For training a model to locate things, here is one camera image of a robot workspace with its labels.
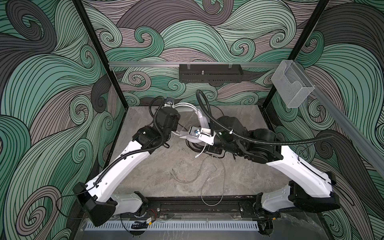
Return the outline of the white headphones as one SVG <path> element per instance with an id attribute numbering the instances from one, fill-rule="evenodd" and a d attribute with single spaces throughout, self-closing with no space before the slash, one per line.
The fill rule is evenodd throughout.
<path id="1" fill-rule="evenodd" d="M 172 132 L 179 138 L 187 140 L 187 135 L 189 134 L 192 126 L 211 129 L 208 118 L 204 116 L 204 113 L 198 107 L 189 103 L 178 103 L 174 105 L 174 109 L 176 109 L 180 114 L 187 113 L 191 118 L 193 118 L 193 120 L 187 121 L 187 125 L 185 127 L 181 127 L 179 130 L 177 129 L 175 132 Z M 195 155 L 195 158 L 198 158 L 202 153 L 203 151 Z"/>

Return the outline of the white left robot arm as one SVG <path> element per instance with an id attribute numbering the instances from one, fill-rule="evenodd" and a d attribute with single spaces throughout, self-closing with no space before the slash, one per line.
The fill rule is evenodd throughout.
<path id="1" fill-rule="evenodd" d="M 120 156 L 100 174 L 73 187 L 78 203 L 94 226 L 103 225 L 114 215 L 145 214 L 148 201 L 141 193 L 118 196 L 114 191 L 140 162 L 166 143 L 171 132 L 177 130 L 180 118 L 174 108 L 158 108 L 153 116 L 153 126 L 140 128 Z"/>

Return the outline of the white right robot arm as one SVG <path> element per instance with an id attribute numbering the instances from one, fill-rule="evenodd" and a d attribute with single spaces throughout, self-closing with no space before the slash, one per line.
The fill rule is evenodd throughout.
<path id="1" fill-rule="evenodd" d="M 262 193 L 259 209 L 274 213 L 298 208 L 304 212 L 321 213 L 341 208 L 334 192 L 335 175 L 322 172 L 291 150 L 273 131 L 249 131 L 235 117 L 223 116 L 210 123 L 213 145 L 235 156 L 258 164 L 266 164 L 290 181 L 279 190 Z"/>

